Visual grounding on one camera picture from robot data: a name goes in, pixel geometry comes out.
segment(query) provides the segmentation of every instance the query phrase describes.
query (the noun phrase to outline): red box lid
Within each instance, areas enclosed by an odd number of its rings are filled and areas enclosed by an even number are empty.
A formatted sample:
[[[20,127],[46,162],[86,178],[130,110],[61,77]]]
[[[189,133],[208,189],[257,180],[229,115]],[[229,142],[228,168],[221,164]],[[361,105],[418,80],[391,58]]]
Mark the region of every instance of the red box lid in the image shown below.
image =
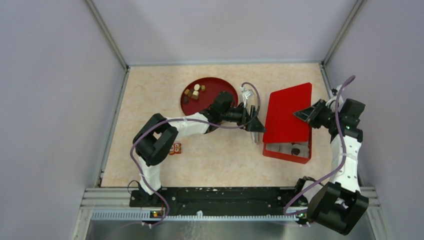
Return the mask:
[[[311,128],[293,113],[311,106],[311,94],[309,82],[272,92],[262,141],[266,144],[308,141]]]

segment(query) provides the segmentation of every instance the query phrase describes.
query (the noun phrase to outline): round red tray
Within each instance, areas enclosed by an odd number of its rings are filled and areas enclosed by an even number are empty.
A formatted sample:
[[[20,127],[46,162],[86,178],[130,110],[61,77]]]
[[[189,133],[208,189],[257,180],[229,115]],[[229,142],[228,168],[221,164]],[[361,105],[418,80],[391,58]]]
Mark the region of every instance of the round red tray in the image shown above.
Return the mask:
[[[199,97],[197,100],[189,97],[188,103],[184,104],[183,98],[184,96],[186,96],[184,95],[184,91],[186,89],[190,89],[190,90],[194,89],[196,84],[204,85],[205,90],[204,91],[199,90]],[[218,96],[218,94],[220,94],[220,92],[231,93],[232,96],[234,97],[235,106],[237,106],[239,97],[234,87],[231,84],[229,84],[227,81],[217,77],[204,77],[204,78],[197,79],[196,81],[193,81],[182,90],[181,98],[179,101],[181,104],[182,112],[186,116],[189,116],[206,109],[207,107],[209,107],[209,105],[211,105],[214,102],[215,98]]]

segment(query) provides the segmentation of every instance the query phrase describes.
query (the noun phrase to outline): white wall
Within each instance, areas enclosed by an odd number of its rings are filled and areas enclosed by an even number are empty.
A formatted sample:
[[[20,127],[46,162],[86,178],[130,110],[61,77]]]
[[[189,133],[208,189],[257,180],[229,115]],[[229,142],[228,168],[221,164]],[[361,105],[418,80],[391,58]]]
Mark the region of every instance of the white wall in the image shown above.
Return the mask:
[[[0,52],[0,239],[69,239],[123,69],[82,0],[2,1]]]
[[[328,66],[344,96],[366,104],[360,167],[396,239],[422,239],[424,1],[369,0]]]
[[[94,0],[130,65],[321,61],[356,0]]]

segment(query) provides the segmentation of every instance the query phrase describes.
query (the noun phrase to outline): wooden table surface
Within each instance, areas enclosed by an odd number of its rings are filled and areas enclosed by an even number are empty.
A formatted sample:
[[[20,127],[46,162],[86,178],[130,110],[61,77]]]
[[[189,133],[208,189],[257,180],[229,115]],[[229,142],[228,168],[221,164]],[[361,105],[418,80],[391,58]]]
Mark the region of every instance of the wooden table surface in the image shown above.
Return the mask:
[[[134,136],[155,113],[168,118],[184,116],[182,91],[204,77],[224,79],[238,92],[241,83],[253,83],[262,101],[259,119],[263,124],[271,92],[312,83],[312,103],[328,99],[317,63],[131,67],[103,187],[126,187],[131,180],[140,180],[130,158]],[[285,187],[294,186],[303,176],[318,179],[331,170],[330,135],[325,128],[312,130],[312,159],[307,164],[263,156],[262,135],[260,143],[253,145],[250,133],[240,129],[217,129],[179,142],[182,154],[169,155],[162,163],[164,187]]]

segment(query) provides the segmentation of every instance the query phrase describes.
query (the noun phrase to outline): gray floor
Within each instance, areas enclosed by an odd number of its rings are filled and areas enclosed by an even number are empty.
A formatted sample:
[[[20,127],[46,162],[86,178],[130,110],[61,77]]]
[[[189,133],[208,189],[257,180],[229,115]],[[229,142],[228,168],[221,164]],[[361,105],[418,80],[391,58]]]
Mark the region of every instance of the gray floor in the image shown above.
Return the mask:
[[[349,235],[318,224],[297,227],[273,222],[168,221],[150,230],[132,224],[110,236],[129,221],[91,221],[86,240],[374,240],[367,215]]]

